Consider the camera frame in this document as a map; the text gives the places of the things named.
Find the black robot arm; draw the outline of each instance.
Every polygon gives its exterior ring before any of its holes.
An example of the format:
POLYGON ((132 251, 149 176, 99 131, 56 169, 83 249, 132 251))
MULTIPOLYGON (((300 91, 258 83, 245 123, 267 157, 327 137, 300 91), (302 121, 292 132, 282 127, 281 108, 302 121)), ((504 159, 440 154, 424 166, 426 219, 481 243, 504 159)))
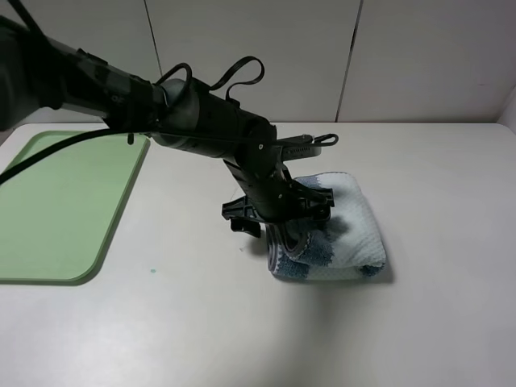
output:
MULTIPOLYGON (((132 134, 144 133, 169 148, 223 159, 245 193, 223 205, 223 216, 231 221, 233 231, 259 236, 259 223, 282 229, 292 219, 324 221, 330 217, 331 190, 308 189, 297 183, 284 161, 317 156, 322 147, 336 144, 338 137, 300 135, 278 140, 276 127, 240 109, 229 90, 226 99, 211 93, 256 58, 243 58, 214 86, 192 77, 187 64, 152 84, 81 49, 74 51, 35 34, 33 29, 0 17, 0 131, 44 106, 97 115, 111 129, 107 134, 126 133, 129 143, 132 134), (186 70, 186 80, 168 81, 179 69, 186 70)), ((257 61, 261 74, 242 83, 257 83, 263 77, 263 64, 257 61)), ((6 171, 0 184, 19 170, 10 171, 9 176, 6 171)), ((287 239, 285 235, 282 242, 291 244, 287 239)))

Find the folded towel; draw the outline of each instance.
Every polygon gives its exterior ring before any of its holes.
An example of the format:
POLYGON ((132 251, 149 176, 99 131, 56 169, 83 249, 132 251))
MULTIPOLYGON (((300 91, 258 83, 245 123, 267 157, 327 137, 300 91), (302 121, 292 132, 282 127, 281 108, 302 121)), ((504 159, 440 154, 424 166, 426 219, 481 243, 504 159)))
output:
POLYGON ((292 220, 287 229, 305 235, 287 253, 276 228, 267 226, 268 269, 296 280, 349 280, 372 277, 385 265, 385 249, 371 208, 353 176, 321 173, 296 179, 310 188, 332 188, 335 207, 324 223, 292 220))

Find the blue and white towel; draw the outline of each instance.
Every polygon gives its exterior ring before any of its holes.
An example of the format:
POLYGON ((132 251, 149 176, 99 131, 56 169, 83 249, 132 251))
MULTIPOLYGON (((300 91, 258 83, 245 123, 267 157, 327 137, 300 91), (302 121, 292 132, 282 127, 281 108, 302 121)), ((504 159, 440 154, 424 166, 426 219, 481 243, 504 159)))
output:
POLYGON ((385 249, 377 222, 355 178, 347 173, 321 173, 296 180, 310 188, 332 188, 335 207, 325 223, 295 220, 287 224, 308 230, 305 243, 294 253, 287 254, 272 228, 267 227, 271 273, 315 281, 351 280, 378 274, 385 266, 385 249))

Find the green cutting board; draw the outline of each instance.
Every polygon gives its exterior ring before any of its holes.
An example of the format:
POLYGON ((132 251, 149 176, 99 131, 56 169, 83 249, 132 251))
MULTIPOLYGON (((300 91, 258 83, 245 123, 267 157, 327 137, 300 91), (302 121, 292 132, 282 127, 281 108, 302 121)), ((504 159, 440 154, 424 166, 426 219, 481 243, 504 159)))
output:
MULTIPOLYGON (((10 166, 76 135, 34 136, 10 166)), ((149 140, 125 135, 59 151, 0 186, 0 282, 79 285, 102 266, 149 140)))

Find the table surface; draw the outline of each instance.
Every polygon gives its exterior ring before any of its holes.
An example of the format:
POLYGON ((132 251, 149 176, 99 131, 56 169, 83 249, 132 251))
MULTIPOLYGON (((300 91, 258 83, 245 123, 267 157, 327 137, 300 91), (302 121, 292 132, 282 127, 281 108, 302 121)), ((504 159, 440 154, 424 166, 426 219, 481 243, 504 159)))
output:
MULTIPOLYGON (((35 133, 19 128, 0 168, 35 133)), ((353 174, 389 269, 294 284, 234 234, 222 161, 152 144, 100 273, 0 286, 0 380, 70 386, 505 386, 516 368, 516 135, 496 124, 283 123, 335 132, 293 176, 353 174)))

